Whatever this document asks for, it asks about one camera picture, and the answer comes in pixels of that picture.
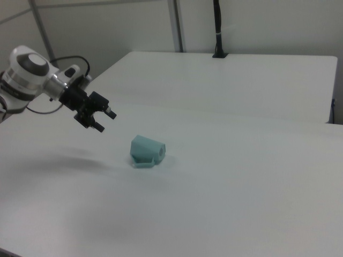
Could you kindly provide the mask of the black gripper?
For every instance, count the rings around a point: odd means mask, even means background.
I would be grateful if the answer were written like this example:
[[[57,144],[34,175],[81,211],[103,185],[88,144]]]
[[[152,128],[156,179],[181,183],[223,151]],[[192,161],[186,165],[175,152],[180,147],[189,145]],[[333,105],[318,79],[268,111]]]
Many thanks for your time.
[[[74,119],[83,127],[91,127],[102,133],[105,128],[95,120],[94,113],[104,112],[111,119],[115,119],[117,114],[112,111],[109,101],[102,95],[97,92],[87,95],[84,91],[86,82],[88,79],[84,75],[77,77],[64,90],[59,101],[70,110],[77,112]]]

